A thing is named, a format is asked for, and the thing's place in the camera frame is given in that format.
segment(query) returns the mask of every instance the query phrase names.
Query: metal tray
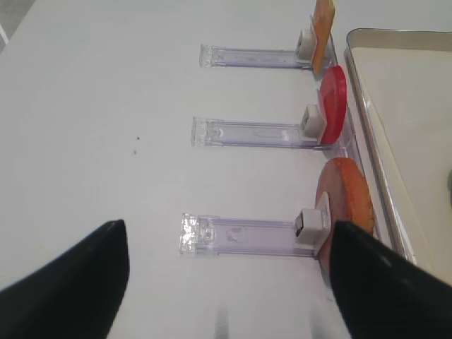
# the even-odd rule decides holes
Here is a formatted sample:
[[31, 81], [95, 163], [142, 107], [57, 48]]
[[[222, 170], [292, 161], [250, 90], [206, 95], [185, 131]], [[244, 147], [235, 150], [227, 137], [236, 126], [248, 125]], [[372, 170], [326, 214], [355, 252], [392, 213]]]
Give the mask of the metal tray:
[[[387, 149], [384, 148], [381, 134], [377, 133], [379, 132], [376, 130], [378, 127], [375, 126], [375, 123], [372, 123], [370, 107], [373, 106], [373, 94], [368, 91], [363, 74], [359, 71], [357, 65], [357, 53], [355, 52], [355, 55], [353, 53], [354, 49], [358, 47], [387, 50], [452, 52], [452, 33], [360, 28], [351, 31], [347, 35], [347, 50], [345, 52], [345, 60], [350, 73], [352, 87], [355, 92], [357, 108], [362, 119], [364, 133], [367, 138], [367, 146], [376, 173], [377, 184], [379, 185], [379, 191], [386, 209], [386, 219], [391, 240], [393, 242], [393, 248], [407, 260], [417, 263], [431, 273], [436, 274], [437, 272], [433, 268], [436, 258], [425, 255], [425, 253], [422, 253], [422, 251], [419, 250], [419, 247], [416, 249], [416, 246], [412, 246], [412, 243], [410, 242], [408, 236], [409, 232], [407, 232], [407, 227], [411, 227], [410, 214], [405, 213], [405, 215], [408, 215], [407, 218], [402, 218], [400, 215], [401, 208], [399, 207], [401, 203], [404, 203], [403, 200], [401, 200], [401, 195], [394, 193], [396, 192], [396, 186], [398, 185], [397, 182], [394, 182], [394, 176], [391, 173], [394, 167], [389, 166], [389, 162], [385, 160], [388, 157], [386, 154]], [[414, 214], [418, 213], [416, 210], [411, 210], [411, 212]], [[447, 279], [442, 274], [438, 275], [444, 280], [450, 280], [450, 278]]]

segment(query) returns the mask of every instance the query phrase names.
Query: red round disc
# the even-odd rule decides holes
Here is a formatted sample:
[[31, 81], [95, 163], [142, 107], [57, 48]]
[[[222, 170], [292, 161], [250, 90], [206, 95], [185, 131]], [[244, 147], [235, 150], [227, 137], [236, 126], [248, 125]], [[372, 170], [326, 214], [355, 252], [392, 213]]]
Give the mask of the red round disc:
[[326, 128], [321, 143], [331, 145], [342, 132], [347, 107], [347, 83], [340, 66], [330, 67], [323, 76], [320, 100], [326, 117]]

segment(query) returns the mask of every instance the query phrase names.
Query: white table surface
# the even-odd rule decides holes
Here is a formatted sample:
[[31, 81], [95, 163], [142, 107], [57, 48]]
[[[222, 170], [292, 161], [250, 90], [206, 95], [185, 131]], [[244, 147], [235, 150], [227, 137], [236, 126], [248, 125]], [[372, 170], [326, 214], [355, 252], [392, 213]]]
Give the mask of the white table surface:
[[[343, 66], [353, 28], [452, 30], [449, 0], [335, 5]], [[212, 338], [223, 307], [231, 338], [310, 338], [317, 262], [177, 249], [184, 212], [291, 220], [314, 207], [322, 153], [189, 141], [193, 116], [299, 121], [315, 103], [309, 74], [200, 69], [199, 46], [292, 49], [313, 10], [314, 0], [37, 0], [0, 55], [0, 288], [123, 218], [131, 275], [109, 338]], [[370, 178], [352, 93], [349, 104]]]

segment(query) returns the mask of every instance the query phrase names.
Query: orange round disc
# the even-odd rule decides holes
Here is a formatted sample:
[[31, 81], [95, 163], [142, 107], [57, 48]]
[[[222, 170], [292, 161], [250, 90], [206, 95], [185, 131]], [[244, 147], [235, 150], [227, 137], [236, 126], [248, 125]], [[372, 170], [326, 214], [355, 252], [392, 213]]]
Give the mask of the orange round disc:
[[332, 229], [319, 252], [319, 260], [329, 272], [331, 240], [336, 221], [351, 221], [372, 234], [374, 208], [366, 179], [352, 159], [339, 157], [325, 164], [317, 186], [316, 205], [323, 192], [328, 193], [329, 197]]

